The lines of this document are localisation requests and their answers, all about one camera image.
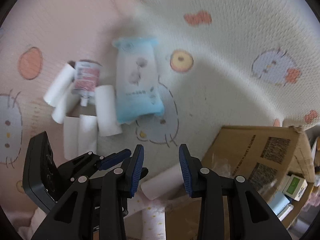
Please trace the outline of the white paper roll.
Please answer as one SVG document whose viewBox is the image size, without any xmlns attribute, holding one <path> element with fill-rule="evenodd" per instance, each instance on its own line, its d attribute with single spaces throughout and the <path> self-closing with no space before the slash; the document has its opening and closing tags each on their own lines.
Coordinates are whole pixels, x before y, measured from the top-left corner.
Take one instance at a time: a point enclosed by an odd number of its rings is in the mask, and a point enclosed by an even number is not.
<svg viewBox="0 0 320 240">
<path fill-rule="evenodd" d="M 87 152 L 97 153 L 98 124 L 97 117 L 80 115 L 78 128 L 78 155 Z"/>
<path fill-rule="evenodd" d="M 110 137 L 122 133 L 121 126 L 117 121 L 116 96 L 112 85 L 95 88 L 95 110 L 101 137 Z"/>
<path fill-rule="evenodd" d="M 80 95 L 73 94 L 73 90 L 74 83 L 71 83 L 52 112 L 52 119 L 58 124 L 63 124 L 65 116 L 71 112 L 80 101 Z"/>
<path fill-rule="evenodd" d="M 64 157 L 72 160 L 78 156 L 79 118 L 65 116 L 63 123 Z"/>
<path fill-rule="evenodd" d="M 183 176 L 180 164 L 176 164 L 159 175 L 141 184 L 144 195 L 150 199 L 157 199 L 183 185 Z"/>
<path fill-rule="evenodd" d="M 63 96 L 65 90 L 72 83 L 74 73 L 74 67 L 71 64 L 66 63 L 43 96 L 44 101 L 48 105 L 52 107 L 57 106 L 58 101 Z"/>
</svg>

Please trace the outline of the light blue flat box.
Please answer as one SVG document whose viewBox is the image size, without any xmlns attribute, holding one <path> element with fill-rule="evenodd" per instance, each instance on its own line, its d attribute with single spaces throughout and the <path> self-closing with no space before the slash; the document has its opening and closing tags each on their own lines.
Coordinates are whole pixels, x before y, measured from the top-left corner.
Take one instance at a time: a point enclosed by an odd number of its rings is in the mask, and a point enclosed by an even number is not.
<svg viewBox="0 0 320 240">
<path fill-rule="evenodd" d="M 293 210 L 293 205 L 282 192 L 276 192 L 268 205 L 280 221 L 283 221 L 284 218 Z"/>
</svg>

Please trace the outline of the brown cardboard box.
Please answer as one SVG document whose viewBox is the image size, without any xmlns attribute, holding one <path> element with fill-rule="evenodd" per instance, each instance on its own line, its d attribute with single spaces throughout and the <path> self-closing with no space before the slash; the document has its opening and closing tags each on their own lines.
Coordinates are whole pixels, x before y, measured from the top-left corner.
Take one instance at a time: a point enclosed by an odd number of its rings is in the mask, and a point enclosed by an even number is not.
<svg viewBox="0 0 320 240">
<path fill-rule="evenodd" d="M 291 175 L 304 178 L 308 187 L 300 201 L 285 195 L 293 205 L 293 210 L 281 221 L 287 231 L 308 200 L 315 182 L 308 137 L 295 127 L 224 126 L 201 164 L 222 177 L 243 176 L 267 204 L 276 192 L 283 191 Z M 223 197 L 223 210 L 224 239 L 231 239 L 226 197 Z M 200 211 L 201 199 L 187 194 L 181 204 L 165 215 L 167 238 L 197 239 Z"/>
</svg>

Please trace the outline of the green white small box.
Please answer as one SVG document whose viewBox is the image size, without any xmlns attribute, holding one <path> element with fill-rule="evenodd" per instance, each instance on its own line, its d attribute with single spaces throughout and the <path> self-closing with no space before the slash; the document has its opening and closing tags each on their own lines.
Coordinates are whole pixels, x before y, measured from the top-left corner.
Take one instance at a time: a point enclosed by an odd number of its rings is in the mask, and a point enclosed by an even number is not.
<svg viewBox="0 0 320 240">
<path fill-rule="evenodd" d="M 300 201 L 307 187 L 308 183 L 304 178 L 293 174 L 290 176 L 282 193 L 295 201 Z"/>
</svg>

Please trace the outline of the pink white spout pouch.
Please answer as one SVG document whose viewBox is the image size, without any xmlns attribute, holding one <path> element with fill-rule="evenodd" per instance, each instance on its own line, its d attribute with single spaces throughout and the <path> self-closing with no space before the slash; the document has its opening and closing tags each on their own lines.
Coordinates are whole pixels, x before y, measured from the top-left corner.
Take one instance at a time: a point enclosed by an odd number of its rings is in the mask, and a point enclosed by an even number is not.
<svg viewBox="0 0 320 240">
<path fill-rule="evenodd" d="M 76 61 L 73 94 L 80 96 L 80 105 L 86 107 L 95 96 L 98 86 L 101 65 L 92 61 Z"/>
</svg>

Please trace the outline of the blue white wipes pack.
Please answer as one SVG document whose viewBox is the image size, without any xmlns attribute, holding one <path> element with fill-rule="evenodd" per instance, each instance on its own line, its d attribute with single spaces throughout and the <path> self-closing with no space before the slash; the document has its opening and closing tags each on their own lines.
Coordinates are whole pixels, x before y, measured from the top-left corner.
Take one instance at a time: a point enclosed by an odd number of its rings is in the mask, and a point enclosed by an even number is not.
<svg viewBox="0 0 320 240">
<path fill-rule="evenodd" d="M 143 115 L 164 114 L 158 89 L 155 38 L 122 37 L 117 48 L 116 113 L 120 124 L 129 124 Z"/>
</svg>

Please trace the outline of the pink cream cartoon blanket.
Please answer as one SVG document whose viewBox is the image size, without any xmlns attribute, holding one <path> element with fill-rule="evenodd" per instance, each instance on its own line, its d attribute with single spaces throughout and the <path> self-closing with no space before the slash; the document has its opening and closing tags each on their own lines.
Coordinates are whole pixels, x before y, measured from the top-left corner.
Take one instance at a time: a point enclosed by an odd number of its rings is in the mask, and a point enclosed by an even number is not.
<svg viewBox="0 0 320 240">
<path fill-rule="evenodd" d="M 68 61 L 102 65 L 115 82 L 122 36 L 155 37 L 170 115 L 165 129 L 145 122 L 98 140 L 109 154 L 143 136 L 149 178 L 177 163 L 177 145 L 203 157 L 223 125 L 319 123 L 318 0 L 1 0 L 1 116 L 22 121 L 13 148 L 1 147 L 1 206 L 23 239 L 40 214 L 18 181 L 28 140 L 47 131 L 64 160 L 62 126 L 43 100 Z"/>
</svg>

